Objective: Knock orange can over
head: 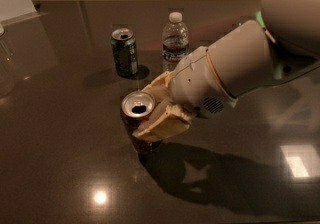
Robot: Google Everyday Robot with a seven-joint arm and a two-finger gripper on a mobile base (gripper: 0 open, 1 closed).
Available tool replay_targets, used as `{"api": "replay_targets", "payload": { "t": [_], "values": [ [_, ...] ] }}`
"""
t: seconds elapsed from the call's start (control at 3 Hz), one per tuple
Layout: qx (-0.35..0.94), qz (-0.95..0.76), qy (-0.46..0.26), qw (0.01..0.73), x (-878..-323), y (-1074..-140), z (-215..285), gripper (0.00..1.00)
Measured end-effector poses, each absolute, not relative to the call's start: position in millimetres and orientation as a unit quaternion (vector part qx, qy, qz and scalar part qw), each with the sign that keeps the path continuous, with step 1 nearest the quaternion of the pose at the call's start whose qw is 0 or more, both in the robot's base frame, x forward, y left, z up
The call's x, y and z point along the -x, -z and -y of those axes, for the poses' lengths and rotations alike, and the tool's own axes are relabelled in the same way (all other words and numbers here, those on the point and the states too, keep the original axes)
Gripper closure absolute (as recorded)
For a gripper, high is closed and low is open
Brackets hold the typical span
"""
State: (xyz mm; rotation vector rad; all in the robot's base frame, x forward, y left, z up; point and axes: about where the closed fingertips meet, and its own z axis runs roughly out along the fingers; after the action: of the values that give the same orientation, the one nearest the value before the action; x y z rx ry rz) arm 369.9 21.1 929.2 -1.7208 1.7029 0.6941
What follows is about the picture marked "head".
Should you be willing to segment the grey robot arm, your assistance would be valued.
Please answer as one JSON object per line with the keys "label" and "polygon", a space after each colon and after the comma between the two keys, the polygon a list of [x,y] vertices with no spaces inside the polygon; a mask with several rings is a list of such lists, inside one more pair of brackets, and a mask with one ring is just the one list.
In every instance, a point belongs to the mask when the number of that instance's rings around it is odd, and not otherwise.
{"label": "grey robot arm", "polygon": [[144,88],[157,106],[133,136],[148,142],[186,131],[254,90],[292,81],[319,67],[320,0],[262,0],[249,20],[184,57]]}

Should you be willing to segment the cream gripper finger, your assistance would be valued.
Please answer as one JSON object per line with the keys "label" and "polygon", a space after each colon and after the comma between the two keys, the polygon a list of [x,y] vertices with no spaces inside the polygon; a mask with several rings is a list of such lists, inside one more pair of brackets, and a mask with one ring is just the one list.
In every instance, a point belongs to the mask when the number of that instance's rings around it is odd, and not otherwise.
{"label": "cream gripper finger", "polygon": [[151,94],[156,101],[162,101],[164,99],[171,100],[172,96],[169,90],[171,76],[172,73],[170,71],[162,73],[145,86],[142,91]]}
{"label": "cream gripper finger", "polygon": [[133,136],[147,142],[169,139],[188,130],[192,123],[192,113],[182,105],[167,100],[159,103],[147,121],[143,121]]}

